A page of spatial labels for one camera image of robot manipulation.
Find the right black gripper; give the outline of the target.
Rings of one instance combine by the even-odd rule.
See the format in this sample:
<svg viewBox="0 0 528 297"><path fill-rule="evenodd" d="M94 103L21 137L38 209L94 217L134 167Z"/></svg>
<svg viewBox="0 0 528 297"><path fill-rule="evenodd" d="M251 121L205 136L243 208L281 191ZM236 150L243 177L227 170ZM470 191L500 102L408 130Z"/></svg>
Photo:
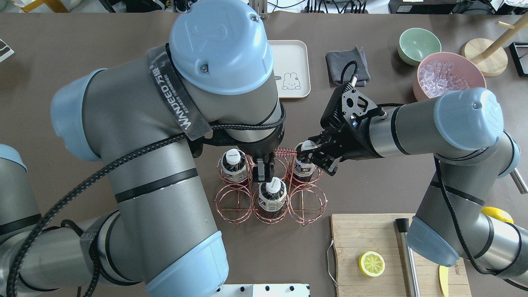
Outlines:
<svg viewBox="0 0 528 297"><path fill-rule="evenodd" d="M323 131L317 136L319 145L305 150L296 147L295 160L314 163L330 176L338 170L344 160L367 160L381 158L371 141L372 120L385 120L388 113L359 92L351 83L338 86L323 112L320 124Z"/></svg>

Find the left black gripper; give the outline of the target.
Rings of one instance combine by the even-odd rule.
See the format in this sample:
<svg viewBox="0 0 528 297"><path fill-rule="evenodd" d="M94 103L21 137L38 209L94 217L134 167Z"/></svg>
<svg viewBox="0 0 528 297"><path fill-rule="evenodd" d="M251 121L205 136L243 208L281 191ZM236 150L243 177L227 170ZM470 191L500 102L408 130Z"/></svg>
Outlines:
<svg viewBox="0 0 528 297"><path fill-rule="evenodd" d="M275 176L275 149L279 147L284 137L284 125L277 126L270 135L255 142L241 142L236 146L252 157L253 182L266 182Z"/></svg>

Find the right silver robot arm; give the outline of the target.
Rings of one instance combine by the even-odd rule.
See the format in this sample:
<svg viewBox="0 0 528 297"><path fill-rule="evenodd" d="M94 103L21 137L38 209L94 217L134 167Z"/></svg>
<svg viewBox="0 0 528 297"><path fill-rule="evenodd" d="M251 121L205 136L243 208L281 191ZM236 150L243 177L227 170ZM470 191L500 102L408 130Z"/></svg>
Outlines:
<svg viewBox="0 0 528 297"><path fill-rule="evenodd" d="M494 182L520 160L490 90L449 92L385 110L345 83L334 90L321 126L310 137L316 146L299 153L329 175L344 160L433 154L436 172L412 218L410 248L447 267L465 258L481 274L527 289L527 230L481 212Z"/></svg>

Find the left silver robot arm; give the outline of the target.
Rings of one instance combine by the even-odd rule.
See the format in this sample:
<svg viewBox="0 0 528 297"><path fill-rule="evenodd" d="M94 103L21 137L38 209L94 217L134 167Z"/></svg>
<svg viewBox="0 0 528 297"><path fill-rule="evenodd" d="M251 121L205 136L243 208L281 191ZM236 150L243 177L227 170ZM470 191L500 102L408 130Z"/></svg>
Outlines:
<svg viewBox="0 0 528 297"><path fill-rule="evenodd" d="M146 284L151 297L209 297L229 265L194 158L237 146L271 181L285 110L258 13L200 0L169 41L61 88L55 133L104 167L41 215L18 152L1 145L1 295Z"/></svg>

